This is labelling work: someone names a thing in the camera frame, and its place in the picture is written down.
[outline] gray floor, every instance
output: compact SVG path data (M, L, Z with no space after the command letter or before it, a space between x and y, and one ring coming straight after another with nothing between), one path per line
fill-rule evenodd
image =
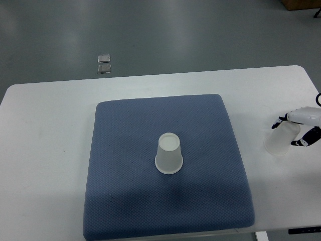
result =
M288 12L279 0L1 0L0 101L19 83L282 65L302 66L321 91L316 11ZM103 53L111 54L112 72L98 75ZM321 239L286 230L268 235ZM207 238L255 240L252 234Z

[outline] brown box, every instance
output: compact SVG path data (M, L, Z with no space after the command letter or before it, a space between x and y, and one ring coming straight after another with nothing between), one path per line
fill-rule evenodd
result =
M321 8L321 0L281 0L283 5L291 10Z

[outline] white table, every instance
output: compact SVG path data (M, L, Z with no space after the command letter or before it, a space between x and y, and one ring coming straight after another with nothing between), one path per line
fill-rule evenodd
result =
M299 66L11 86L0 105L0 236L84 240L82 215L95 108L115 99L220 94L252 191L255 232L321 225L321 142L277 157L263 145L276 118L317 107ZM309 127L302 127L299 137Z

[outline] small glass square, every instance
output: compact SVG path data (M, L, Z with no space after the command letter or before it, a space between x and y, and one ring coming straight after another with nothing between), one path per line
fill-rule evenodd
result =
M98 66L98 74L106 74L111 72L110 64L101 64Z
M110 62L110 54L103 54L98 56L98 63Z

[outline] plastic cup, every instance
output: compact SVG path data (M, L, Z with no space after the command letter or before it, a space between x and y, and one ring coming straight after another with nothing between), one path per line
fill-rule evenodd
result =
M183 165L180 139L174 133L162 134L158 140L156 168L164 174L174 174Z
M277 128L273 130L264 140L266 150L276 156L286 154L300 132L300 126L292 122L282 122Z

